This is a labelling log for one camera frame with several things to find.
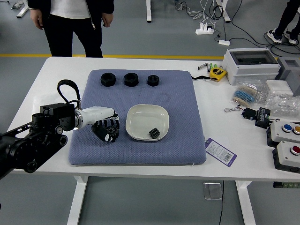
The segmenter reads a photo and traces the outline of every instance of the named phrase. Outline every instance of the barcode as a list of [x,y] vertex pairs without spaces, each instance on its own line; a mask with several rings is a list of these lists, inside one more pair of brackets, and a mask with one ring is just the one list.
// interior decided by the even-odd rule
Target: barcode
[[227,153],[223,161],[228,162],[231,159],[232,154]]

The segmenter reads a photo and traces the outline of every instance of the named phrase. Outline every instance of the purple card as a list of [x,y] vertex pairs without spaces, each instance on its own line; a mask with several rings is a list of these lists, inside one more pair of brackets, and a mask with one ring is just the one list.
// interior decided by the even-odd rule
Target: purple card
[[219,160],[221,163],[230,167],[237,155],[229,151],[224,146],[220,145],[218,142],[212,140],[211,138],[205,141],[205,149],[208,154]]

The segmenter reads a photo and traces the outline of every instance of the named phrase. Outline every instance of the gray floor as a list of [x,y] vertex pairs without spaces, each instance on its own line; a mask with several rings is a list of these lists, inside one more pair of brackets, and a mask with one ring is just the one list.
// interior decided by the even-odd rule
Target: gray floor
[[[200,10],[199,1],[188,0],[191,10]],[[267,44],[264,33],[278,25],[287,1],[243,1],[233,23],[246,30],[259,43]],[[49,54],[43,31],[36,29],[27,12],[16,18],[19,10],[12,3],[0,3],[0,132],[7,131],[26,93],[46,57],[8,57],[8,54]],[[240,0],[227,5],[229,16]],[[228,48],[256,47],[244,39],[234,39],[230,46],[219,45],[217,32],[196,35],[199,20],[185,11],[175,11],[172,0],[152,0],[152,23],[146,22],[144,0],[115,0],[114,21],[103,28],[104,55],[223,56]],[[297,18],[288,27],[293,28]],[[216,29],[225,39],[223,20]],[[226,40],[251,39],[232,23],[225,23]],[[281,49],[300,53],[291,46]],[[298,57],[277,49],[275,54]],[[84,54],[74,37],[73,54]],[[164,180],[130,178],[90,178],[80,224],[218,224],[220,201],[206,201],[202,180]],[[0,181],[0,225],[66,224],[76,181],[66,176],[9,174]],[[273,189],[271,182],[253,182],[249,186],[256,223],[299,224],[297,202],[300,191]],[[225,182],[224,211],[221,224],[243,224],[233,181]]]

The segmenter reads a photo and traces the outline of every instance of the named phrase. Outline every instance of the yellow line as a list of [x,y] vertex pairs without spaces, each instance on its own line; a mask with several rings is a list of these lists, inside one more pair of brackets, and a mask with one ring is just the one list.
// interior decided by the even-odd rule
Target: yellow line
[[[0,54],[0,57],[51,57],[51,54]],[[74,54],[73,57],[85,57]],[[104,55],[104,58],[121,59],[171,59],[171,60],[223,60],[223,56],[188,56],[188,55]]]

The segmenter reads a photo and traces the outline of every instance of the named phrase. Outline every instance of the person's hand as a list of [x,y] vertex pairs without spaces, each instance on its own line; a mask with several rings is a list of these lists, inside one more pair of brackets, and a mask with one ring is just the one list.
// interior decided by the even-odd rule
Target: person's hand
[[113,14],[102,13],[103,26],[109,27],[113,21]]
[[43,29],[43,16],[39,9],[30,10],[30,18],[32,19],[34,25],[40,30]]

